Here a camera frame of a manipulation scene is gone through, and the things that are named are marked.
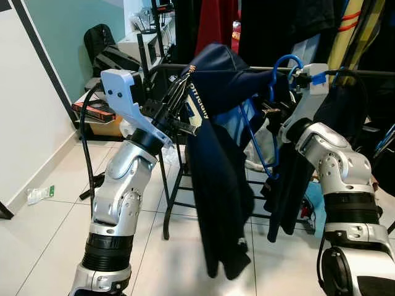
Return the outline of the red hanging shirt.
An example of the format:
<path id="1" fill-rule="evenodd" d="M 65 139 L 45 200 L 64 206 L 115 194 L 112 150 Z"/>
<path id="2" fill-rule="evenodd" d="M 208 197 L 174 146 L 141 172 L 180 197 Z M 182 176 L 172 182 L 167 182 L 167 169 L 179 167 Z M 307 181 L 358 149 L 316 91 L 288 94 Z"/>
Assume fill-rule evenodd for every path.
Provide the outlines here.
<path id="1" fill-rule="evenodd" d="M 195 55 L 210 43 L 230 47 L 235 20 L 239 20 L 239 0 L 201 0 Z"/>

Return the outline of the brown cardboard box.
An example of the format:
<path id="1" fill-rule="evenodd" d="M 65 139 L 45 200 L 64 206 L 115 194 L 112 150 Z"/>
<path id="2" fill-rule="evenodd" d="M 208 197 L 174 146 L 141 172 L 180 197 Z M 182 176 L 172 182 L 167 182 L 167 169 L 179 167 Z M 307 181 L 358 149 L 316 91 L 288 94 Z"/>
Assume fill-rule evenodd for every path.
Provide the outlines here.
<path id="1" fill-rule="evenodd" d="M 113 113 L 115 118 L 114 120 L 109 121 L 109 120 L 99 120 L 98 118 L 95 118 L 94 116 L 91 115 L 91 111 L 88 110 L 86 111 L 86 117 L 85 117 L 85 123 L 91 128 L 93 133 L 98 136 L 121 136 L 122 137 L 122 132 L 120 130 L 120 124 L 122 121 L 122 116 L 116 115 L 115 111 L 109 110 L 109 105 L 106 104 L 105 98 L 104 98 L 104 93 L 102 91 L 96 91 L 91 96 L 91 103 L 92 104 L 98 104 L 99 102 L 104 102 L 104 105 L 107 105 L 106 113 Z M 77 102 L 74 102 L 74 104 L 81 105 L 81 103 L 87 98 L 87 92 L 84 93 L 79 99 L 77 99 Z M 77 116 L 77 119 L 75 120 L 77 123 L 79 122 L 79 113 L 81 112 L 79 108 L 74 107 L 73 112 Z"/>

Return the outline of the white shelf unit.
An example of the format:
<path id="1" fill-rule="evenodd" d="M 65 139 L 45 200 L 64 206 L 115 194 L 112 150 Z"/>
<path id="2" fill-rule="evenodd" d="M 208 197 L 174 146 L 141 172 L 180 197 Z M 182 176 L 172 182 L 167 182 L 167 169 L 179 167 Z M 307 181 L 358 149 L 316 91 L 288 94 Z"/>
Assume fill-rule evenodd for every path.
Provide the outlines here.
<path id="1" fill-rule="evenodd" d="M 122 0 L 126 36 L 119 49 L 153 67 L 164 61 L 175 44 L 175 11 L 169 0 Z"/>

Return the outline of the yellow striped hanging garment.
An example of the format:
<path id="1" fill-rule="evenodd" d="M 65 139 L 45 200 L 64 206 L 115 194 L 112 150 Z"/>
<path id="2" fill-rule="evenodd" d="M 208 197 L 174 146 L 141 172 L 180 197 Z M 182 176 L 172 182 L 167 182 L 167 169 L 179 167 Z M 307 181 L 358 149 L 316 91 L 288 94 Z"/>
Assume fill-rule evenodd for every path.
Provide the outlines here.
<path id="1" fill-rule="evenodd" d="M 356 70 L 378 36 L 387 0 L 347 0 L 333 42 L 328 68 Z"/>

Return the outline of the dark navy hanging garment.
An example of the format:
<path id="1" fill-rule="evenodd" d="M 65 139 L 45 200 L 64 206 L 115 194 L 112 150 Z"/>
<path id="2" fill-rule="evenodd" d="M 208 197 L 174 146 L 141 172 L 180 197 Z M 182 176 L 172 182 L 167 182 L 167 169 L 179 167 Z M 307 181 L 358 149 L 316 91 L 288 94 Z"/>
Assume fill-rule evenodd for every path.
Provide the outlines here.
<path id="1" fill-rule="evenodd" d="M 368 115 L 368 91 L 362 83 L 342 84 L 328 90 L 325 101 L 310 123 L 321 122 L 344 138 L 355 138 L 362 129 Z M 304 132 L 304 122 L 296 122 L 296 128 Z M 307 183 L 314 172 L 313 166 L 296 147 L 298 141 L 282 143 L 277 179 L 267 181 L 268 201 L 265 209 L 271 212 L 267 240 L 277 241 L 280 232 L 294 233 L 296 218 Z"/>

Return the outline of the black backpack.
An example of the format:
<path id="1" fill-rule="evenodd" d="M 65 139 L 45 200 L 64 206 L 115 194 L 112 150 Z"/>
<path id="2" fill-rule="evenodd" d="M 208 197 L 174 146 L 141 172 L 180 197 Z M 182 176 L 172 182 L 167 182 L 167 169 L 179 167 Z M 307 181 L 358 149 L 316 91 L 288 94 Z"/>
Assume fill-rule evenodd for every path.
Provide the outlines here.
<path id="1" fill-rule="evenodd" d="M 83 36 L 83 42 L 90 62 L 93 62 L 97 56 L 102 56 L 107 47 L 117 45 L 115 37 L 111 34 L 111 29 L 106 23 L 99 23 L 88 29 Z"/>

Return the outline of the clear plastic bag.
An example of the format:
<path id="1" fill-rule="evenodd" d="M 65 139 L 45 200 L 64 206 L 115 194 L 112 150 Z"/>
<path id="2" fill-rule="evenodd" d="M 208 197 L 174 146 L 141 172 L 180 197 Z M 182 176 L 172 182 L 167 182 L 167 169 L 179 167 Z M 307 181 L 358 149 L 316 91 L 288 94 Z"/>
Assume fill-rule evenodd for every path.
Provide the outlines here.
<path id="1" fill-rule="evenodd" d="M 56 194 L 56 187 L 50 185 L 47 187 L 26 189 L 27 202 L 26 205 L 36 205 L 40 201 L 50 199 Z"/>

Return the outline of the black grey bag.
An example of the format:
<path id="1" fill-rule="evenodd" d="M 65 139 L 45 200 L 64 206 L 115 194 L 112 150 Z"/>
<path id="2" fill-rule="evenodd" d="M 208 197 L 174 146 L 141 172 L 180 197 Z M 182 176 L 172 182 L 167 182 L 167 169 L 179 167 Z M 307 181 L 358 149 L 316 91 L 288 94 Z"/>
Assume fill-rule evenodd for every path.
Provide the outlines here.
<path id="1" fill-rule="evenodd" d="M 141 63 L 135 57 L 119 51 L 117 45 L 109 45 L 93 59 L 93 76 L 101 76 L 103 70 L 131 70 L 138 71 Z"/>

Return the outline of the navy blue garment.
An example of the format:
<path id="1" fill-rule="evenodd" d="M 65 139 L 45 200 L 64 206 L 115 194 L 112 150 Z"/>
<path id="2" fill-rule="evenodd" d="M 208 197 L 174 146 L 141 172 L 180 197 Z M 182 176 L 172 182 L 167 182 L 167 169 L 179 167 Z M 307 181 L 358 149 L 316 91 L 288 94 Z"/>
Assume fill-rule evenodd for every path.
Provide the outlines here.
<path id="1" fill-rule="evenodd" d="M 293 99 L 284 74 L 252 72 L 222 43 L 209 43 L 189 65 L 194 71 L 180 115 L 196 127 L 187 136 L 186 156 L 207 274 L 225 273 L 235 280 L 251 262 L 245 227 L 254 194 L 246 180 L 244 150 L 219 118 L 238 113 L 243 102 L 261 107 L 271 97 Z"/>

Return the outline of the blue plastic hanger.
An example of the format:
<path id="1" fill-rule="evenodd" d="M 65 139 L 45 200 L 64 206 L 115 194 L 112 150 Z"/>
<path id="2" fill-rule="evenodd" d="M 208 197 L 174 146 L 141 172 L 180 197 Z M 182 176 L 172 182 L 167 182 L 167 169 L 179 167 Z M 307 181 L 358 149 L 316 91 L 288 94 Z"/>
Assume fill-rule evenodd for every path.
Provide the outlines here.
<path id="1" fill-rule="evenodd" d="M 279 57 L 279 59 L 276 60 L 273 68 L 270 71 L 271 75 L 268 84 L 265 85 L 266 95 L 264 96 L 264 102 L 274 102 L 275 99 L 277 98 L 275 87 L 278 81 L 278 73 L 279 73 L 280 65 L 284 64 L 287 61 L 294 61 L 296 63 L 296 67 L 291 68 L 288 74 L 286 75 L 285 81 L 286 81 L 287 90 L 290 90 L 290 86 L 288 86 L 288 80 L 291 78 L 291 76 L 293 76 L 294 71 L 302 70 L 304 68 L 304 63 L 302 62 L 302 60 L 294 54 L 286 54 Z M 241 115 L 241 118 L 243 119 L 244 127 L 246 128 L 246 131 L 249 135 L 249 140 L 255 141 L 255 137 L 254 137 L 255 132 L 252 129 L 252 124 L 250 122 L 252 115 L 254 114 L 254 111 L 249 111 L 249 112 L 247 111 L 248 107 L 246 105 L 246 102 L 243 102 L 241 106 L 238 107 L 238 110 L 239 110 L 239 114 Z M 275 160 L 273 163 L 264 164 L 263 172 L 266 174 L 267 177 L 277 179 L 279 175 L 273 174 L 273 172 L 271 171 L 271 168 L 278 166 L 280 159 L 279 156 L 280 148 L 277 144 L 277 136 L 274 136 L 274 139 L 275 139 L 275 146 L 274 146 Z"/>

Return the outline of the black hanging shirt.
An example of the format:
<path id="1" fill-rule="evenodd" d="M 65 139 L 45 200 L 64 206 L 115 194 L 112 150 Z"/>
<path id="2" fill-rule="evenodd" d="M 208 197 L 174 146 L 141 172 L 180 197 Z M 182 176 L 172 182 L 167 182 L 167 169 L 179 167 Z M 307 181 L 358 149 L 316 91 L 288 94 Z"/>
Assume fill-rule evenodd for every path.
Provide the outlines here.
<path id="1" fill-rule="evenodd" d="M 241 0 L 239 55 L 252 67 L 271 67 L 294 45 L 338 24 L 343 0 Z"/>

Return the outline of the red black flat box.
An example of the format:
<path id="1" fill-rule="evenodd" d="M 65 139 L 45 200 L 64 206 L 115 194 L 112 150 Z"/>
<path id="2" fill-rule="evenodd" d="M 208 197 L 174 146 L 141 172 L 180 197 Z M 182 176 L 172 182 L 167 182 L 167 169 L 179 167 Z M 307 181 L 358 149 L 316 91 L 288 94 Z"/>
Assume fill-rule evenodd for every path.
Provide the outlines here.
<path id="1" fill-rule="evenodd" d="M 83 102 L 74 102 L 71 105 L 71 110 L 77 117 L 76 121 L 81 118 Z M 111 109 L 110 105 L 106 101 L 91 101 L 85 110 L 85 121 L 93 120 L 101 123 L 108 123 L 117 119 L 116 113 Z"/>

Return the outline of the black metal clothes rack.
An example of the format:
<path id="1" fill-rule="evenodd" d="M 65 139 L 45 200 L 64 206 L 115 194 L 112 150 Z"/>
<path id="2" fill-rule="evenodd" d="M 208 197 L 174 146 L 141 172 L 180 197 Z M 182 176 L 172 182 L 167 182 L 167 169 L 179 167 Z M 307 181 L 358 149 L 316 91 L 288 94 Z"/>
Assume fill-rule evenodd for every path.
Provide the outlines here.
<path id="1" fill-rule="evenodd" d="M 198 61 L 202 59 L 201 61 L 209 61 L 209 60 L 221 60 L 220 57 L 223 57 L 223 59 L 226 59 L 230 62 L 234 62 L 235 60 L 240 61 L 240 57 L 238 59 L 234 59 L 234 57 L 238 57 L 235 52 L 231 50 L 228 46 L 221 44 L 221 43 L 210 43 L 206 47 L 203 48 L 203 50 L 200 52 L 200 54 L 197 54 L 194 58 L 194 61 Z M 156 65 L 155 67 L 151 67 L 149 70 L 150 75 L 154 75 L 155 73 L 160 73 L 160 72 L 166 72 L 166 71 L 173 71 L 173 72 L 178 72 L 181 73 L 182 70 L 186 70 L 186 68 L 189 68 L 189 65 L 186 64 L 175 64 L 175 63 L 164 63 L 161 62 L 160 64 Z M 249 67 L 246 68 L 246 70 L 252 71 L 252 72 L 261 72 L 261 71 L 268 71 L 269 68 L 266 67 Z M 362 80 L 364 79 L 383 79 L 383 78 L 394 78 L 395 72 L 383 72 L 383 71 L 373 71 L 373 70 L 348 70 L 346 68 L 341 68 L 341 70 L 347 72 L 347 76 L 353 76 L 351 74 L 355 74 L 359 77 L 361 77 Z M 193 203 L 183 203 L 180 201 L 177 201 L 178 197 L 178 192 L 180 191 L 186 191 L 186 192 L 194 192 L 194 189 L 191 187 L 185 187 L 181 186 L 181 179 L 183 177 L 191 178 L 192 177 L 192 172 L 189 171 L 189 165 L 186 160 L 186 156 L 184 153 L 181 152 L 181 150 L 185 149 L 185 147 L 181 147 L 183 144 L 184 146 L 186 145 L 186 140 L 181 139 L 181 136 L 183 134 L 178 134 L 175 136 L 175 146 L 176 146 L 176 152 L 178 154 L 178 160 L 176 163 L 176 167 L 178 167 L 177 175 L 173 178 L 174 180 L 174 186 L 172 187 L 172 190 L 170 190 L 169 187 L 165 187 L 163 197 L 161 198 L 160 201 L 160 209 L 163 211 L 158 211 L 161 213 L 164 213 L 164 230 L 163 230 L 163 239 L 164 240 L 169 240 L 170 239 L 170 217 L 173 215 L 173 208 L 174 207 L 182 207 L 182 208 L 191 208 L 191 209 L 196 209 L 196 206 Z M 164 186 L 167 186 L 167 172 L 166 169 L 164 169 L 164 166 L 161 165 L 161 174 L 162 174 L 162 180 Z M 246 181 L 248 185 L 259 185 L 259 186 L 264 186 L 265 181 Z M 257 205 L 260 201 L 260 204 L 263 205 L 264 201 L 267 201 L 268 198 L 265 195 L 254 195 L 254 200 L 255 200 L 255 205 Z M 311 222 L 315 222 L 316 214 L 314 212 L 316 206 L 314 206 L 308 199 L 307 197 L 302 198 L 302 202 L 300 205 L 299 209 L 299 214 L 297 215 L 296 218 L 296 224 L 301 225 L 305 231 L 314 233 L 315 228 L 313 224 L 310 224 Z M 270 220 L 271 219 L 271 213 L 264 210 L 262 212 L 253 212 L 251 213 L 251 218 L 253 219 L 253 223 L 257 223 L 257 220 Z M 392 234 L 393 231 L 395 231 L 395 222 L 393 222 L 388 226 L 387 228 L 388 234 Z"/>

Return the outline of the light blue cloth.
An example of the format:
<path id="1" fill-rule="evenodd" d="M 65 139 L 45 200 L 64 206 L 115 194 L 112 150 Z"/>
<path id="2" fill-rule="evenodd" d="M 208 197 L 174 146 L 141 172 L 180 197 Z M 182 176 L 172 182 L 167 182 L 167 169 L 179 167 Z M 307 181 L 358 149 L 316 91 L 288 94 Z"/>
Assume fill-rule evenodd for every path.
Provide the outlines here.
<path id="1" fill-rule="evenodd" d="M 304 198 L 312 208 L 310 219 L 314 228 L 314 237 L 321 239 L 326 223 L 326 209 L 321 185 L 315 181 L 309 181 Z"/>

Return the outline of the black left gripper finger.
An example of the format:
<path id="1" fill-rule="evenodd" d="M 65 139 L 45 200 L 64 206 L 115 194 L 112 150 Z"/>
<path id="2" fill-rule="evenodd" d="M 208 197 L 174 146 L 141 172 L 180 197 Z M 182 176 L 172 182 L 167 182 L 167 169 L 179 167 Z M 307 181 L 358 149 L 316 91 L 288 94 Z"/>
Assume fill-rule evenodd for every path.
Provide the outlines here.
<path id="1" fill-rule="evenodd" d="M 186 76 L 172 76 L 170 86 L 167 88 L 165 93 L 165 106 L 166 109 L 172 109 L 183 96 L 183 85 L 185 83 Z"/>
<path id="2" fill-rule="evenodd" d="M 191 79 L 178 79 L 176 81 L 176 113 L 181 114 L 181 110 L 185 107 L 189 99 Z"/>

